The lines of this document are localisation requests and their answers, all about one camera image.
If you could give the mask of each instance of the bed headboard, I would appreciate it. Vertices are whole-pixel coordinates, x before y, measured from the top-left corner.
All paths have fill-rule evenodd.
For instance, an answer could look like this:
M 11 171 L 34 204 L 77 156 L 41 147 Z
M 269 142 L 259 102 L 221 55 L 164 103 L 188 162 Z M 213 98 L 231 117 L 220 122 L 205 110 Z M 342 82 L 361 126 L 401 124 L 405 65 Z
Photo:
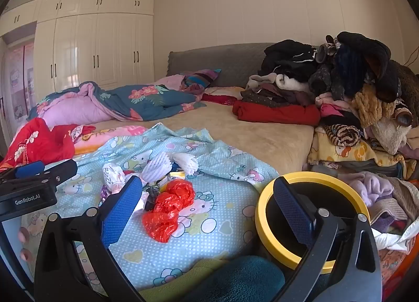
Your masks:
M 249 76 L 257 74 L 266 47 L 274 43 L 242 43 L 170 52 L 167 76 L 183 71 L 221 69 L 212 87 L 246 87 Z

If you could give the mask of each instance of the red plastic bag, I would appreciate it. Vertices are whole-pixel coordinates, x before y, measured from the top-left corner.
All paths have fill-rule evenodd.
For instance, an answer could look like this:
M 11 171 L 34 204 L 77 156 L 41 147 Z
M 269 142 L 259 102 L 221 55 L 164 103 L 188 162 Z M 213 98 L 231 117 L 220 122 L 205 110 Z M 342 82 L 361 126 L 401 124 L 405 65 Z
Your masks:
M 153 211 L 142 217 L 147 234 L 158 242 L 167 243 L 178 228 L 179 212 L 192 205 L 194 198 L 191 182 L 184 179 L 169 182 L 166 191 L 158 195 Z

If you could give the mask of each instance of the light blue polka dot sheet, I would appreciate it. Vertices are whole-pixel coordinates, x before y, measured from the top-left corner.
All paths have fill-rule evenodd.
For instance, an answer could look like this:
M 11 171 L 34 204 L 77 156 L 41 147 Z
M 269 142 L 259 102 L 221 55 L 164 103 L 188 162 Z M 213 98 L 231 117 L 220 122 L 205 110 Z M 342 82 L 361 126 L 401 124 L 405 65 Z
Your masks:
M 119 241 L 109 247 L 124 274 L 142 290 L 168 283 L 203 258 L 237 255 L 256 234 L 254 211 L 259 193 L 278 173 L 254 156 L 215 141 L 206 129 L 173 132 L 163 124 L 141 136 L 115 137 L 95 152 L 76 156 L 78 174 L 58 187 L 58 203 L 22 218 L 22 226 L 31 235 L 24 246 L 36 256 L 50 213 L 78 216 L 98 206 L 105 162 L 141 172 L 147 161 L 162 151 L 188 152 L 197 157 L 198 171 L 187 176 L 195 200 L 180 212 L 178 229 L 168 243 L 149 237 L 140 217 L 129 220 Z M 77 190 L 66 190 L 68 186 Z M 83 245 L 76 246 L 89 282 L 103 292 Z M 32 272 L 34 262 L 28 263 Z

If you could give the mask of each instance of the wardrobe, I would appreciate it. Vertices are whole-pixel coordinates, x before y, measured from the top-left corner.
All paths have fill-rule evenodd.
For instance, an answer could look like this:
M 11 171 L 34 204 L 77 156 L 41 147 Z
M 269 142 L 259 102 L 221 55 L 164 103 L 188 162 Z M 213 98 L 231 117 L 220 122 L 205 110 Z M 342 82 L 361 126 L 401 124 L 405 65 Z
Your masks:
M 154 0 L 35 0 L 0 17 L 0 35 L 36 21 L 36 101 L 84 81 L 105 90 L 154 81 Z

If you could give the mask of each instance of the metal screw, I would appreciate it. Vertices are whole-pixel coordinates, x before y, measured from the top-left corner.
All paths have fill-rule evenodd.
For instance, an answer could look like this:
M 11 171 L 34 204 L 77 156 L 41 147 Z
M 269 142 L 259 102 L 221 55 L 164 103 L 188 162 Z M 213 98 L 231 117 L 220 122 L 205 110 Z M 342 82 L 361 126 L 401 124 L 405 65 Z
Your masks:
M 329 217 L 329 211 L 327 211 L 324 208 L 319 209 L 318 214 L 321 215 L 322 217 Z
M 367 221 L 367 216 L 365 216 L 364 214 L 358 214 L 358 219 L 361 222 L 366 222 Z
M 97 211 L 98 211 L 98 210 L 97 210 L 96 208 L 91 207 L 89 210 L 87 210 L 86 214 L 87 214 L 87 216 L 89 216 L 89 217 L 93 217 L 93 216 L 95 216 L 95 215 L 96 215 Z
M 53 222 L 54 220 L 56 220 L 58 218 L 58 215 L 57 214 L 50 214 L 49 215 L 49 217 L 48 217 L 48 219 L 51 221 L 51 222 Z

